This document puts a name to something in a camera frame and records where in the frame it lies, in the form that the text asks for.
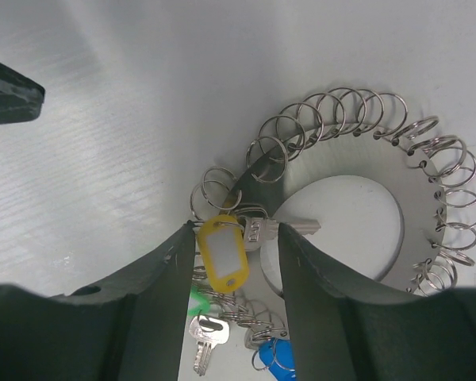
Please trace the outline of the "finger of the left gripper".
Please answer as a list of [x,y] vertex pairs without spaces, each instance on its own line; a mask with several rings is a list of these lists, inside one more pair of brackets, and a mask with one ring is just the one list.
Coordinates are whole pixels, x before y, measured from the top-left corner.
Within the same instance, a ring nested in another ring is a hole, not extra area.
[[44,98],[40,84],[0,63],[0,125],[36,120]]

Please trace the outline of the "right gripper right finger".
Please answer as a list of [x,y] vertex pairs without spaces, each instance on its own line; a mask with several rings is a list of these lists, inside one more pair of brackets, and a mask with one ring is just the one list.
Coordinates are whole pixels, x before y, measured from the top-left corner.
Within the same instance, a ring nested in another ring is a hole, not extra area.
[[284,224],[278,254],[300,380],[476,380],[476,287],[398,291]]

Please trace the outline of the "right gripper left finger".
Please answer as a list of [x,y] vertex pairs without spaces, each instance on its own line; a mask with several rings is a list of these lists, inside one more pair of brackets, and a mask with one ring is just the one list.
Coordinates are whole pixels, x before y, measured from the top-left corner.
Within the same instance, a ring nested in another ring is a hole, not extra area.
[[194,267],[184,224],[69,295],[0,284],[0,380],[175,380]]

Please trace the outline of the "green tag key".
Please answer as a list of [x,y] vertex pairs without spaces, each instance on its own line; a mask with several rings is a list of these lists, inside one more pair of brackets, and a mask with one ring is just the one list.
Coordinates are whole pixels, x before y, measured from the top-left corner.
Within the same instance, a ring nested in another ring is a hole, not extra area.
[[189,334],[195,339],[198,347],[194,359],[194,371],[199,376],[206,374],[214,348],[225,344],[230,334],[228,322],[219,317],[210,316],[210,310],[210,300],[201,294],[196,286],[192,286],[187,316],[191,318]]

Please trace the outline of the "yellow tag key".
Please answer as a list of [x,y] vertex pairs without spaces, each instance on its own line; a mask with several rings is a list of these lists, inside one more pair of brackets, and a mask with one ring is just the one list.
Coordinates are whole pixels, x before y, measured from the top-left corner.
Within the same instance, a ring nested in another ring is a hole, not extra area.
[[196,241],[212,289],[231,294],[241,288],[250,273],[247,254],[275,239],[282,223],[259,206],[245,206],[201,222]]

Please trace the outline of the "metal disc with keyrings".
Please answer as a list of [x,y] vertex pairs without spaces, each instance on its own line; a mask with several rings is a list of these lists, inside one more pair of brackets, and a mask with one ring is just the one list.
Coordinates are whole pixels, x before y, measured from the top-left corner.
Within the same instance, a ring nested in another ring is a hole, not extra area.
[[208,168],[190,194],[194,220],[244,239],[276,294],[283,285],[278,225],[388,287],[429,296],[473,267],[476,156],[442,134],[440,119],[415,120],[402,96],[334,87],[290,102],[259,127],[235,175]]

